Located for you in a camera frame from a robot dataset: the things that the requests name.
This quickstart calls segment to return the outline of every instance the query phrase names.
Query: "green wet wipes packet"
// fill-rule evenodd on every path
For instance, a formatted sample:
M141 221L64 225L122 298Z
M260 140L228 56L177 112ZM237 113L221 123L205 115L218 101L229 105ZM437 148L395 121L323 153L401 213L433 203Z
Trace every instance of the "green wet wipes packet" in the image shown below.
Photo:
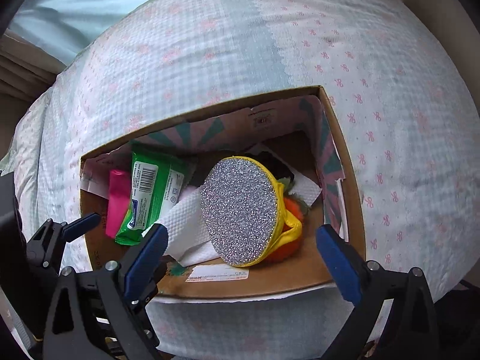
M177 203L187 169L177 157L133 145L131 201L115 242L140 243L142 232Z

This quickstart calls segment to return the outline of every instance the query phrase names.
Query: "orange plush toy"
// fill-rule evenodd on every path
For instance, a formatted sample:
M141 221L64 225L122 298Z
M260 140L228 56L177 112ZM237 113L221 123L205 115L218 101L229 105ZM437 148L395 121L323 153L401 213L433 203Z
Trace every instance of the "orange plush toy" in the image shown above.
M288 198L286 196L283 197L283 200L285 202L285 208L290 211L294 216L302 223L303 225L303 213L302 210L300 209L300 205L298 202L293 200L292 198ZM287 231L290 228L287 226L283 226L283 231ZM287 257L290 257L293 253L297 251L297 249L300 247L300 244L302 242L302 237L298 237L296 240L289 242L281 247L279 247L275 252L270 254L268 257L265 258L264 261L268 263L279 263L280 261L283 261Z

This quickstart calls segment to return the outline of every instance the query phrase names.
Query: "yellow strap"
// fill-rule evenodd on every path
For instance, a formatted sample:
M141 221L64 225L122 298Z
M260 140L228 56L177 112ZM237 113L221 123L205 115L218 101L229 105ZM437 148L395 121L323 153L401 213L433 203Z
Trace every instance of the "yellow strap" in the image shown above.
M272 238L270 238L267 247L255 261L236 265L240 267L252 266L262 261L282 245L292 242L300 237L302 235L302 223L296 218L296 216L294 216L294 214L285 208L285 201L283 200L283 184L278 182L267 168L265 168L260 162L249 157L234 156L228 158L239 158L253 162L266 173L268 179L272 183L275 195L277 196L277 221L275 223ZM284 224L287 225L290 230L282 232Z

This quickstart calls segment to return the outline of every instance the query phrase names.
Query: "round pouch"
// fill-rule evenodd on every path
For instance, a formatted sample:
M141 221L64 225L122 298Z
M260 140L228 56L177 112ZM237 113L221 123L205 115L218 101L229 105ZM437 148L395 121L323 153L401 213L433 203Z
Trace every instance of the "round pouch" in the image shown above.
M201 190L212 245L231 266L252 266L296 240L301 222L285 208L283 184L248 157L222 159ZM282 232L284 225L290 229Z

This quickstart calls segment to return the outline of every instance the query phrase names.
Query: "screw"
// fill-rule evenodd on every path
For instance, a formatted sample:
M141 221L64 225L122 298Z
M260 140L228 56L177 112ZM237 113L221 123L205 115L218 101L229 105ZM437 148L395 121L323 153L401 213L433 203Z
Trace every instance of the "screw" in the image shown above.
M380 264L376 261L370 260L367 262L367 268L371 271L378 271L380 269Z
M107 271L114 271L117 269L118 265L119 265L118 262L111 259L109 262L105 264L105 269Z
M413 268L412 273L414 276L417 276L417 278L421 278L423 276L423 271L420 268Z
M68 276L69 274L71 274L72 271L73 271L73 268L71 266L66 266L61 270L61 275Z

